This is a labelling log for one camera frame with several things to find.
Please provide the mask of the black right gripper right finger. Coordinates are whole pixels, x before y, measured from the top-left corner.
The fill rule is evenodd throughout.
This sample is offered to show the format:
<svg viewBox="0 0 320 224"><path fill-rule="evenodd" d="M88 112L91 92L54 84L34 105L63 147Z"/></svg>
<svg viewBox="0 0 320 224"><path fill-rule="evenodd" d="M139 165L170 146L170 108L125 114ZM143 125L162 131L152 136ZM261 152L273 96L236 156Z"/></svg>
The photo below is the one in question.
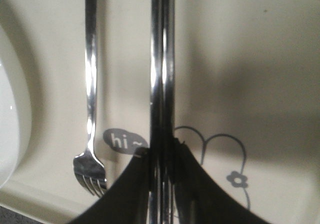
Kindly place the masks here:
<svg viewBox="0 0 320 224"><path fill-rule="evenodd" d="M175 203L180 224L266 224L216 184L188 146L173 140Z"/></svg>

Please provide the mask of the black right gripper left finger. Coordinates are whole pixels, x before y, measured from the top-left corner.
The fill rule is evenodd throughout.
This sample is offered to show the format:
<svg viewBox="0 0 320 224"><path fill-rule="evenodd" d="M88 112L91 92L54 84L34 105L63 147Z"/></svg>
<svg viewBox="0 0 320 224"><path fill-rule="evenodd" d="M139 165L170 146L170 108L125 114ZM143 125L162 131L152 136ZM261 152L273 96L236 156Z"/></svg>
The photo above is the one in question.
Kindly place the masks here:
<svg viewBox="0 0 320 224"><path fill-rule="evenodd" d="M149 197L149 149L139 147L111 188L72 224L145 224Z"/></svg>

